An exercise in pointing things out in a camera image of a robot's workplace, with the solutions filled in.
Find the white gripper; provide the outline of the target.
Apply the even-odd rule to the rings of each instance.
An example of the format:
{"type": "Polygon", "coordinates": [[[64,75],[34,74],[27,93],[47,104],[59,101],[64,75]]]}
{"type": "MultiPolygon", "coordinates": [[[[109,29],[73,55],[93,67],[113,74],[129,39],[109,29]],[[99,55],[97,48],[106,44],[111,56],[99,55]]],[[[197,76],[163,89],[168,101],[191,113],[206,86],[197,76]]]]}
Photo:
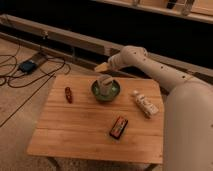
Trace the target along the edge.
{"type": "Polygon", "coordinates": [[[103,62],[102,64],[99,64],[94,68],[95,72],[100,73],[97,81],[100,88],[100,94],[103,96],[107,96],[110,94],[113,83],[113,77],[108,74],[104,74],[104,71],[107,71],[108,69],[109,67],[106,62],[103,62]]]}

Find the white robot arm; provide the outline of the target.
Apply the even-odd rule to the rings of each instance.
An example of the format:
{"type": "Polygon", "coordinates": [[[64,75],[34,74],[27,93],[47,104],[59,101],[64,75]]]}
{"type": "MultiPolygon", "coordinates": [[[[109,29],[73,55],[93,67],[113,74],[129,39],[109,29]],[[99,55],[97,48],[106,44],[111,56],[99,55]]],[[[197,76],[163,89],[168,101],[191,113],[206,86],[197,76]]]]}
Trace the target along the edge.
{"type": "Polygon", "coordinates": [[[97,72],[136,67],[169,92],[165,102],[163,171],[213,171],[213,85],[125,46],[97,72]]]}

